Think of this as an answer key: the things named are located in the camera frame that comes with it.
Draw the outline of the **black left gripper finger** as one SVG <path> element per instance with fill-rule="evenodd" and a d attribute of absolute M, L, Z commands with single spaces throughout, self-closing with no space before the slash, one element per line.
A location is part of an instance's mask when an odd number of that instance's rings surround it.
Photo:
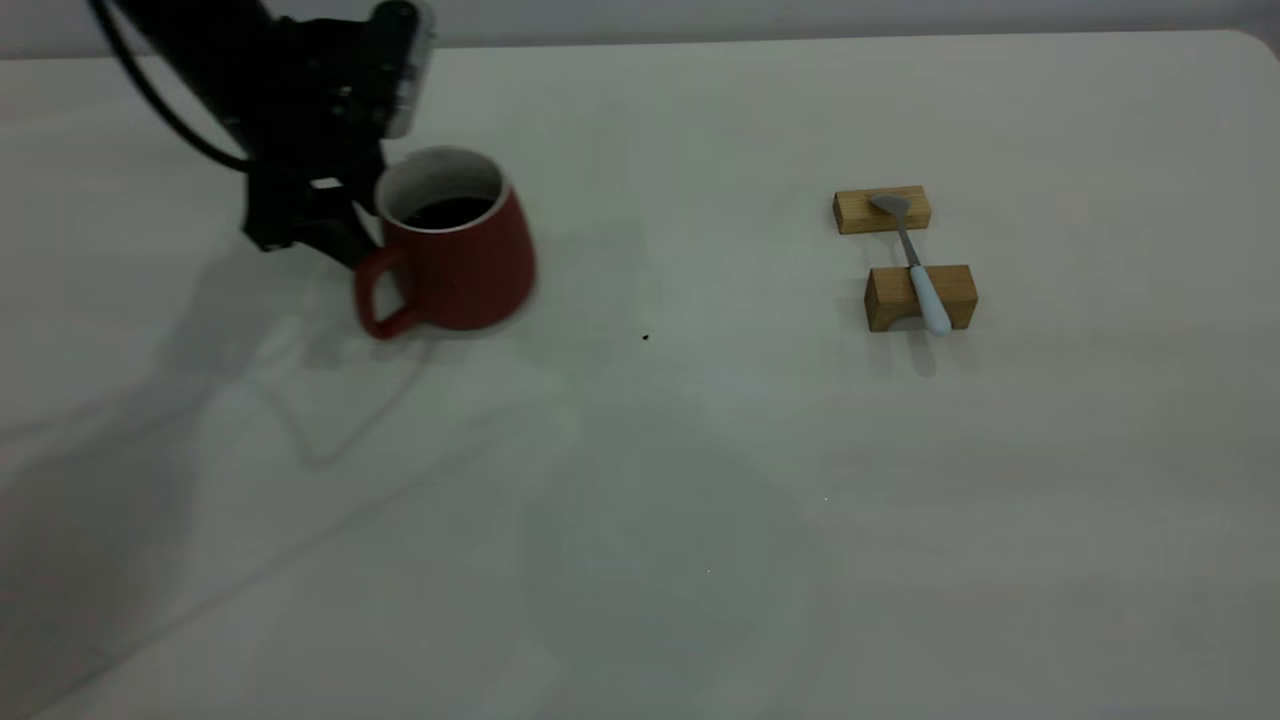
<path fill-rule="evenodd" d="M 308 186 L 296 178 L 247 178 L 243 233 L 262 252 L 298 242 L 298 214 L 306 209 Z"/>
<path fill-rule="evenodd" d="M 305 209 L 305 245 L 355 272 L 380 246 L 347 188 L 311 188 Z"/>

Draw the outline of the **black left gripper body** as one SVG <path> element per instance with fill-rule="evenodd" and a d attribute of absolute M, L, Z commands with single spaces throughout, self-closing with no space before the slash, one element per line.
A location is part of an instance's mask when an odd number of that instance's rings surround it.
<path fill-rule="evenodd" d="M 370 193 L 401 109 L 401 19 L 236 19 L 239 172 Z"/>

